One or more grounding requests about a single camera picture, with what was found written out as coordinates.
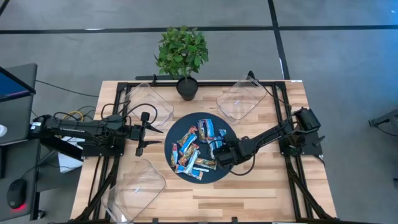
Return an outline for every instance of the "monitor screen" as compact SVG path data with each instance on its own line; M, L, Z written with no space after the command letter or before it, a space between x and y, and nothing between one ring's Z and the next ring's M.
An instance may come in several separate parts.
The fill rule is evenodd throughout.
M0 67L0 102L34 93L35 91L29 85Z

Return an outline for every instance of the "gray floor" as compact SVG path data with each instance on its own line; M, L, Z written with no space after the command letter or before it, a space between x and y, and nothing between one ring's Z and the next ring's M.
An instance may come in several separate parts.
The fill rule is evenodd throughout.
M274 0L280 26L398 24L388 0ZM269 26L267 1L11 0L0 29L92 29L179 26ZM322 123L326 171L338 216L398 223L397 139L368 120L398 107L398 30L282 31L291 79L304 81ZM235 79L253 70L281 79L272 31L205 32L210 62L197 79ZM103 80L157 73L158 33L0 35L0 66L39 65L38 79L98 94ZM96 104L95 98L37 84L34 111L52 114ZM45 192L40 208L66 221L76 182ZM26 223L28 217L5 223Z

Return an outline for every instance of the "wooden table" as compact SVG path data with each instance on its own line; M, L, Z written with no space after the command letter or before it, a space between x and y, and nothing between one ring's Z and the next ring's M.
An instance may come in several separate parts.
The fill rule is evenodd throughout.
M308 107L302 82L282 82L286 83L292 111L302 106ZM100 112L105 104L114 103L117 84L117 81L103 82L95 119L100 119ZM154 90L174 106L173 124L182 116L194 112L203 111L221 116L216 110L215 100L228 88L199 87L195 99L189 102L181 99L175 87L154 87ZM107 107L105 114L109 115L111 112L111 106ZM249 136L251 138L276 124L274 100L267 95L237 126L231 127L237 137ZM146 140L164 141L167 131L165 134L152 134L148 131ZM135 222L151 222L153 218L159 218L160 222L230 222L231 217L237 217L240 222L295 220L285 161L280 155L277 142L259 150L256 155L256 165L248 175L240 177L228 174L212 184L193 184L175 175L164 157L163 144L146 147L141 157L134 155L136 145L136 142L127 140L125 154L120 160L118 180L124 172L129 170L129 163L147 159L164 176L166 187L135 219ZM302 156L302 160L309 191L324 210L335 217L336 212L323 164L313 156ZM96 157L84 161L71 218L78 216L87 205L96 161ZM235 166L233 170L242 173L248 170L251 164L252 160ZM96 192L98 180L99 175L97 175L93 194ZM301 214L305 217L302 194L299 189L297 192ZM103 217L103 208L101 210L100 217Z

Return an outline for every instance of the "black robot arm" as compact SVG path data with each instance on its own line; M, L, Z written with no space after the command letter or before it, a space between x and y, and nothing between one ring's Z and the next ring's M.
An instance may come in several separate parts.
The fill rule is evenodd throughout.
M74 158L89 156L122 156L126 139L138 141L136 156L141 156L144 148L150 144L160 141L145 141L146 129L162 133L152 127L149 123L149 113L141 114L141 125L126 125L126 120L114 114L102 120L90 122L72 121L58 119L50 115L43 115L33 120L30 127L30 137L39 138L43 144L52 148L63 147L66 150L59 150L62 153ZM83 151L68 150L69 143L66 143L55 136L70 136L72 138L84 139L78 142Z
M262 146L283 137L288 137L294 147L304 145L305 141L301 136L318 131L321 124L311 109L302 108L294 112L292 116L296 116L300 128L293 128L292 120L288 118L252 139L247 136L242 139L228 139L226 136L225 144L214 152L216 160L223 167L239 165L250 160Z

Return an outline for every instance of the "snack bar wrapper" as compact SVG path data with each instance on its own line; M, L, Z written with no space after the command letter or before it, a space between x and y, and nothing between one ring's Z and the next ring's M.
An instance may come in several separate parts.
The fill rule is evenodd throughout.
M195 143L192 143L185 154L178 160L178 163L182 166L185 166L189 158L191 158L194 150L199 149L199 146Z
M224 137L226 135L225 129L220 129L220 130L218 130L218 132L220 132L221 137Z
M216 149L223 146L223 138L222 137L215 137L214 140L215 140L214 143L216 143Z
M201 119L198 121L198 130L199 130L199 140L202 143L206 143L205 136L205 119Z
M185 142L187 141L187 139L189 138L189 136L191 134L195 134L195 131L198 131L197 127L195 127L194 125L191 126L191 128L189 128L188 133L184 135L184 137L182 137L180 140L177 141L177 143L182 147Z
M202 167L209 168L209 169L213 169L213 170L216 170L216 168L217 168L216 161L209 161L207 159L202 159L202 158L196 159L195 164L202 166Z
M191 170L191 172L189 172L188 175L198 180L201 180L201 177L203 177L203 172L199 170Z
M185 155L185 153L188 151L188 148L191 145L191 143L193 143L194 140L196 140L196 139L197 139L196 134L189 135L189 138L187 139L187 141L185 141L184 145L182 145L182 147L180 149L180 154Z
M179 173L182 173L182 172L184 172L184 170L185 170L185 167L184 166L181 166L181 165L175 165L175 173L176 174L179 174Z
M187 168L181 165L175 165L175 173L176 174L180 174L182 172L184 172ZM198 180L201 180L201 177L203 177L203 172L199 171L199 170L191 170L191 172L187 173L188 175L190 175L191 177L194 177Z
M200 154L199 150L195 149L193 154L192 154L191 159L189 159L187 168L184 170L184 173L188 174L188 173L191 172L191 170L193 168L193 165L195 164L195 161L198 159L199 154Z
M216 149L216 143L214 142L215 135L214 135L213 123L211 122L211 119L205 119L205 122L206 122L206 127L207 127L207 143L210 146L211 158L215 159L213 150Z
M209 172L210 171L208 169L203 169L203 168L199 168L199 167L192 168L192 171L194 171L194 170L199 170L199 171L203 171L203 172Z
M172 167L177 164L177 159L178 159L178 152L177 152L177 144L173 143L173 151L172 151Z

